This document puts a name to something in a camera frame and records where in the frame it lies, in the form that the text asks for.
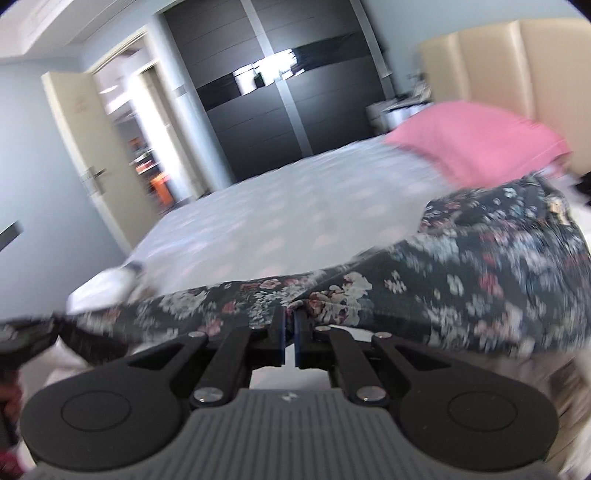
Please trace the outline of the dark floral pants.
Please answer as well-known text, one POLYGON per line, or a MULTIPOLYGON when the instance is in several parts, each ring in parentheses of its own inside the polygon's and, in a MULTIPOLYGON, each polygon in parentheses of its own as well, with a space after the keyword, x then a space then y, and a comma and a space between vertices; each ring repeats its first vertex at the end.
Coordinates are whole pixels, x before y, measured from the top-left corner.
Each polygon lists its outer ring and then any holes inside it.
POLYGON ((590 346, 590 251, 540 174, 431 201, 419 231, 324 270, 226 282, 77 314, 93 364, 200 330, 266 326, 277 308, 446 350, 529 357, 590 346))

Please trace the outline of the polka dot bed sheet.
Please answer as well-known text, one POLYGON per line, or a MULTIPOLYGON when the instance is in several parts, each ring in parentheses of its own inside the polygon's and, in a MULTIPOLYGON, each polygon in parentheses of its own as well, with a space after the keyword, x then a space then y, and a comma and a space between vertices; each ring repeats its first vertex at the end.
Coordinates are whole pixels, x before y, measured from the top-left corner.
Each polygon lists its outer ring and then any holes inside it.
POLYGON ((162 217, 125 264, 72 292, 82 313, 152 297, 186 317, 204 290, 342 264, 414 234, 426 205, 452 184, 429 160, 381 137, 250 178, 162 217))

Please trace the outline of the cream room door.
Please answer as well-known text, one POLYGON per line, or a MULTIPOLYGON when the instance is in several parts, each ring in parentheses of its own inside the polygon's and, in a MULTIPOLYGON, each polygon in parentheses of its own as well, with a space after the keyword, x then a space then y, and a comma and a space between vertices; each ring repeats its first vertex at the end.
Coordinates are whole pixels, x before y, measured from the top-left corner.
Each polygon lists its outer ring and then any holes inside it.
POLYGON ((49 71, 41 81, 82 185, 118 246, 130 253, 159 221, 158 210, 130 166, 93 77, 49 71))

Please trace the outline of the white nightstand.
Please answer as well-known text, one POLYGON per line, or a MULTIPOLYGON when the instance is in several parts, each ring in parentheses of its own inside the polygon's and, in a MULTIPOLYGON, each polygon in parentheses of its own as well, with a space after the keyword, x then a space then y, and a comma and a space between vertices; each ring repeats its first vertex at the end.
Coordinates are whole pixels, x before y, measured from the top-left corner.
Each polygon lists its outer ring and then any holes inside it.
POLYGON ((419 101, 417 99, 388 100, 369 105, 366 112, 374 133, 383 135, 396 129, 407 119, 430 105, 430 101, 419 101))

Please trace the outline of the pink blanket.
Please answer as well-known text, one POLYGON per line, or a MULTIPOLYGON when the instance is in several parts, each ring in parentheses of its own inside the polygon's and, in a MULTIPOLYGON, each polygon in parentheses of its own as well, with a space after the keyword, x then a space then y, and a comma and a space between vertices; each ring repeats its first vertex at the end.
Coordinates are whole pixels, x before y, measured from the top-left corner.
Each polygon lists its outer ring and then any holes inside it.
POLYGON ((542 123, 466 101, 423 109, 394 128, 386 142, 429 159, 462 188, 501 185, 571 153, 567 140, 542 123))

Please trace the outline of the dark wardrobe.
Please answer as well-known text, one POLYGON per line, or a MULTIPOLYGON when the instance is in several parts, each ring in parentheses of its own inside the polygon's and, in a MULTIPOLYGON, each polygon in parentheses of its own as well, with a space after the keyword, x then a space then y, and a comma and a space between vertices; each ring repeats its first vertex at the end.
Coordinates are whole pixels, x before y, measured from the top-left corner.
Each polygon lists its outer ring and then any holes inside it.
POLYGON ((238 181, 369 139, 394 93, 360 1, 181 1, 163 20, 238 181))

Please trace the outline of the beige padded headboard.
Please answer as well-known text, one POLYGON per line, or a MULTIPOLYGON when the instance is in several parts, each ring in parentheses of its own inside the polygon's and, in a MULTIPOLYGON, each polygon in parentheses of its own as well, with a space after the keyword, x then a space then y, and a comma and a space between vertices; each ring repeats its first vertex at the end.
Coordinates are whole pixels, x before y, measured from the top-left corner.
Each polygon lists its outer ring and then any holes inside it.
POLYGON ((437 102, 493 105, 566 138, 568 166, 590 170, 590 23, 521 19, 429 39, 417 47, 437 102))

